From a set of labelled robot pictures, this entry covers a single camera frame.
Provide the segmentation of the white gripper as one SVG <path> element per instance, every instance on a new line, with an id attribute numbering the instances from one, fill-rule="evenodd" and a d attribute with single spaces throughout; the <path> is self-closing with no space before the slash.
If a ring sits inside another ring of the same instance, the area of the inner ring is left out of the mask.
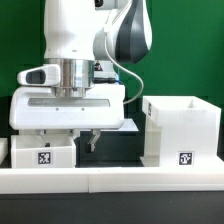
<path id="1" fill-rule="evenodd" d="M 14 130 L 36 130 L 42 147 L 50 147 L 46 130 L 93 129 L 87 142 L 87 152 L 93 153 L 99 129 L 123 125 L 124 96 L 125 88 L 113 84 L 97 84 L 83 98 L 56 97 L 50 87 L 20 87 L 11 101 L 9 123 Z"/>

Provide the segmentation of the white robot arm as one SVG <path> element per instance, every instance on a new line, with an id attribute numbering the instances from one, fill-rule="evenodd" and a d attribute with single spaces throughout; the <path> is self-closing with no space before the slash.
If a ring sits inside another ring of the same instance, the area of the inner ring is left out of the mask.
<path id="1" fill-rule="evenodd" d="M 140 61 L 152 30 L 146 0 L 45 0 L 44 64 L 17 75 L 9 123 L 15 130 L 66 130 L 76 136 L 124 122 L 125 88 L 115 66 Z"/>

